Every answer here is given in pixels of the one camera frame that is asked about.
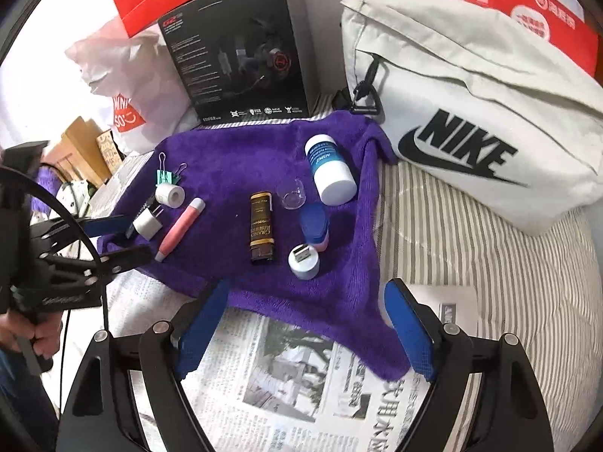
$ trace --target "bolt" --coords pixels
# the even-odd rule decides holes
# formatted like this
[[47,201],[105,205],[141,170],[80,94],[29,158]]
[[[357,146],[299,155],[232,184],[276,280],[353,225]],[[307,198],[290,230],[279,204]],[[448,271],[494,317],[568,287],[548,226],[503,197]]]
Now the bolt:
[[170,323],[167,321],[159,321],[153,325],[153,331],[156,334],[165,333],[170,328]]
[[109,336],[109,334],[105,330],[97,331],[94,334],[94,341],[95,342],[103,342],[107,339],[108,336]]
[[444,331],[451,335],[456,335],[461,332],[461,329],[454,323],[446,323],[444,325]]
[[514,347],[515,345],[517,345],[519,343],[519,338],[516,337],[514,334],[512,333],[507,333],[505,335],[505,341],[511,345],[512,347]]

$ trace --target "person's leg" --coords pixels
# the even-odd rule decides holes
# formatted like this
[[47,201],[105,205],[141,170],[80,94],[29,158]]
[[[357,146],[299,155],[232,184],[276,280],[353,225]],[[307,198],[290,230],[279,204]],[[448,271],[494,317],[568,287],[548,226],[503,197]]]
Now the person's leg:
[[58,418],[41,379],[29,373],[23,355],[2,348],[0,392],[13,406],[32,439],[44,452],[53,452],[57,441]]

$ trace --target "finger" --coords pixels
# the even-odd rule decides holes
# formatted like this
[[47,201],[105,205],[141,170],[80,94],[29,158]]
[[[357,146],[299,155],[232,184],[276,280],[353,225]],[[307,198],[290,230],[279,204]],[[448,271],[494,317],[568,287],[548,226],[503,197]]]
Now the finger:
[[59,338],[43,338],[34,343],[34,353],[50,359],[60,349]]
[[61,318],[63,313],[47,315],[46,319],[35,327],[35,337],[47,338],[61,334]]
[[17,353],[21,352],[21,349],[19,348],[19,344],[17,343],[17,340],[15,339],[13,333],[11,333],[8,330],[5,330],[2,327],[0,327],[0,346],[2,346],[4,348],[8,348],[9,350],[12,350],[13,352],[17,352]]
[[33,323],[22,314],[11,309],[6,314],[0,316],[0,327],[28,340],[34,338],[35,335],[35,326]]

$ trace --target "blue lid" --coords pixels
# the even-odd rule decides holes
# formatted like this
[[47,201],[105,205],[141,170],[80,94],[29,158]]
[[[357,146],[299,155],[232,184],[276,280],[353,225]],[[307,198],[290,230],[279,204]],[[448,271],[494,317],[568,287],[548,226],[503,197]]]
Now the blue lid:
[[300,209],[300,224],[307,243],[322,243],[329,232],[329,218],[323,204],[304,204]]

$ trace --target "clear plastic cup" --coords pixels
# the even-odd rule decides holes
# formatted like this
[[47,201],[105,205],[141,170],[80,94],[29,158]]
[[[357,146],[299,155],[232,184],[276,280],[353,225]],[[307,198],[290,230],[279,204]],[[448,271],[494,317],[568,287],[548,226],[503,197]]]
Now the clear plastic cup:
[[276,187],[276,195],[285,209],[299,209],[306,202],[306,191],[299,178],[285,178]]

